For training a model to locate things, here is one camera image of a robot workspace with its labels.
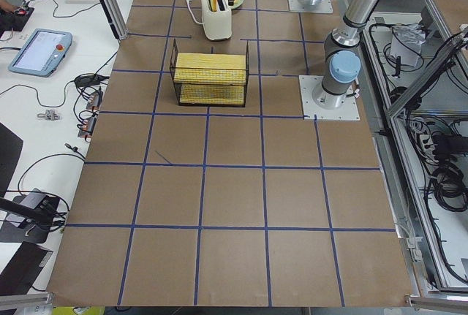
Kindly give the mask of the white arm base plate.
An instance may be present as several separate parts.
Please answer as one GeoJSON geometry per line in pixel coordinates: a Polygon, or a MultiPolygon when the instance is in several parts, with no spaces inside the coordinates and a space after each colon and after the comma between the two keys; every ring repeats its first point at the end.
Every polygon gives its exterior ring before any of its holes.
{"type": "Polygon", "coordinates": [[[303,118],[317,121],[359,121],[360,116],[353,89],[342,95],[328,94],[322,88],[321,75],[299,76],[303,118]]]}
{"type": "Polygon", "coordinates": [[[288,0],[290,12],[332,14],[331,0],[288,0]]]}

